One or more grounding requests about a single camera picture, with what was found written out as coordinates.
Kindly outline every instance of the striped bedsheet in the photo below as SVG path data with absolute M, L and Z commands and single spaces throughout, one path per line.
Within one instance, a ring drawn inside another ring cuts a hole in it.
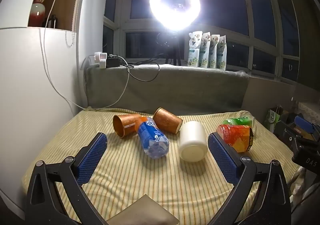
M 108 137 L 108 149 L 100 160 L 89 183 L 83 185 L 87 196 L 105 220 L 147 194 L 180 220 L 180 225 L 205 225 L 213 218 L 228 197 L 232 184 L 224 179 L 213 156 L 208 151 L 204 160 L 188 163 L 179 158 L 179 133 L 167 133 L 170 150 L 166 157 L 151 159 L 142 150 L 137 134 L 125 139 L 113 130 L 114 115 L 132 113 L 123 109 L 81 111 L 42 149 L 22 178 L 25 192 L 37 160 L 47 164 L 61 162 L 66 156 L 75 156 L 97 132 Z M 181 116 L 184 122 L 200 121 L 209 135 L 230 117 L 251 114 L 247 111 Z M 297 169 L 291 161 L 292 152 L 258 121 L 253 121 L 253 146 L 249 156 L 256 162 L 269 163 L 278 159 L 288 182 Z M 256 194 L 254 183 L 239 218 L 244 218 Z M 61 199 L 69 216 L 76 216 L 62 184 L 58 185 Z

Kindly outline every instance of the glowing white light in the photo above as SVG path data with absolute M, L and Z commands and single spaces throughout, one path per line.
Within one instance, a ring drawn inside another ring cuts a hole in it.
M 189 26 L 199 15 L 200 0 L 190 0 L 191 7 L 185 12 L 174 10 L 161 0 L 150 0 L 153 15 L 165 27 L 171 30 L 181 30 Z

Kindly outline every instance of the metal screw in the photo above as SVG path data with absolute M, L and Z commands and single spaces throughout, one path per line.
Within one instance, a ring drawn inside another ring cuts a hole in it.
M 278 160 L 272 160 L 272 163 L 275 165 L 275 166 L 279 166 L 280 165 L 280 162 Z
M 36 166 L 41 166 L 43 164 L 42 160 L 39 160 L 38 162 L 36 162 Z
M 244 161 L 244 162 L 249 162 L 249 161 L 251 161 L 250 157 L 248 157 L 248 156 L 243 156 L 243 157 L 241 157 L 241 159 L 242 159 L 242 161 Z
M 73 161 L 73 157 L 72 156 L 68 156 L 66 159 L 65 159 L 65 162 L 66 163 L 71 163 Z

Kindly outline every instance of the orange paper cup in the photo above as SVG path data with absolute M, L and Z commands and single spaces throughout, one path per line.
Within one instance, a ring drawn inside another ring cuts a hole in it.
M 164 108 L 158 108 L 153 115 L 157 127 L 162 131 L 168 131 L 177 134 L 182 125 L 182 119 L 166 111 Z
M 124 136 L 134 131 L 134 125 L 137 119 L 141 118 L 138 113 L 126 114 L 126 115 L 115 115 L 113 117 L 113 128 L 116 134 L 123 138 Z

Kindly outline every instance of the red vase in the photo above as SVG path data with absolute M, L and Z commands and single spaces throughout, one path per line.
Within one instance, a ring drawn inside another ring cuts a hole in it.
M 42 4 L 43 2 L 44 0 L 33 0 L 28 26 L 41 27 L 45 16 L 45 6 Z

